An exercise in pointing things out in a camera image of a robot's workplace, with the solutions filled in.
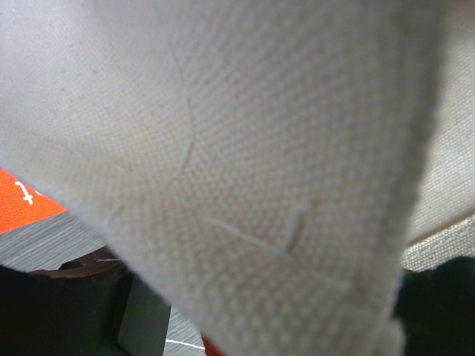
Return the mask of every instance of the white stripe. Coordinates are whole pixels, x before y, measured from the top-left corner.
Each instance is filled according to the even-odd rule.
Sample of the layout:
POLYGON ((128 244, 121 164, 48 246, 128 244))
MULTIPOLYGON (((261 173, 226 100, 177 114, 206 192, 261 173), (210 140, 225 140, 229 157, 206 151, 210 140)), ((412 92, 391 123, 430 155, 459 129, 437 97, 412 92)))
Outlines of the white stripe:
POLYGON ((166 343, 178 343, 178 344, 180 344, 180 345, 193 347, 194 349, 200 349, 200 350, 204 350, 204 349, 205 349, 205 348, 202 347, 202 346, 193 345, 192 343, 184 343, 183 341, 176 341, 176 340, 165 339, 165 342, 166 342, 166 343))

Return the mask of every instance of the black object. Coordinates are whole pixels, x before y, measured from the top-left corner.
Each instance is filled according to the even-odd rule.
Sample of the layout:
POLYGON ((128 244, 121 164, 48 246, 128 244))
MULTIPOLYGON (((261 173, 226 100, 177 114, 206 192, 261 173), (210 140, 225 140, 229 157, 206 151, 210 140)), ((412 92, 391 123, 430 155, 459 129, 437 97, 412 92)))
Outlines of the black object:
POLYGON ((0 267, 0 355, 128 355, 115 340, 132 279, 106 248, 58 271, 0 267))
POLYGON ((393 315, 406 335, 405 356, 475 356, 475 258, 405 271, 393 315))

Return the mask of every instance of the beige fabric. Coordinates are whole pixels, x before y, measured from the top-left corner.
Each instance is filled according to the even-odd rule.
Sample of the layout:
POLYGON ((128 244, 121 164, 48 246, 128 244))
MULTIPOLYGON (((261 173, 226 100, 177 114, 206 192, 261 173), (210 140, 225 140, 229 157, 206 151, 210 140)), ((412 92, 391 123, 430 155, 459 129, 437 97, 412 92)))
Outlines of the beige fabric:
POLYGON ((409 247, 402 265, 414 271, 435 268, 457 256, 475 256, 475 216, 409 247))
POLYGON ((397 355, 442 10, 3 1, 0 165, 227 355, 397 355))
POLYGON ((475 4, 451 2, 443 86, 422 198, 409 237, 420 239, 475 212, 475 4))

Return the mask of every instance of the orange fabric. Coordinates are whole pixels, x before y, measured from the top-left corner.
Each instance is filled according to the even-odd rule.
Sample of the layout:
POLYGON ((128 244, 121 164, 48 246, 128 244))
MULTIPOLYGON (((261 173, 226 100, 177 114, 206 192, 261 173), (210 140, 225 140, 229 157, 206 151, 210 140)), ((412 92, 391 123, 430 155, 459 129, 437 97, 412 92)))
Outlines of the orange fabric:
POLYGON ((0 169, 0 234, 64 211, 57 202, 0 169))
POLYGON ((201 335, 201 338, 203 339, 203 344, 205 346, 206 356, 224 356, 216 349, 216 347, 213 346, 212 343, 209 342, 208 339, 206 339, 206 337, 201 335))

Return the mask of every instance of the white fabric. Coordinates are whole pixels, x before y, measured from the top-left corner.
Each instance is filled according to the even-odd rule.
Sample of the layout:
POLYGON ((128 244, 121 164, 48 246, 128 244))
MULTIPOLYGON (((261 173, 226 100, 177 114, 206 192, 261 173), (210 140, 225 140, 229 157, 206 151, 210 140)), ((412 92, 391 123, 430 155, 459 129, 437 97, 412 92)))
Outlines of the white fabric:
POLYGON ((438 128, 409 238, 420 240, 475 213, 475 6, 451 2, 438 128))
POLYGON ((3 1, 0 165, 228 356, 397 355, 434 0, 3 1))

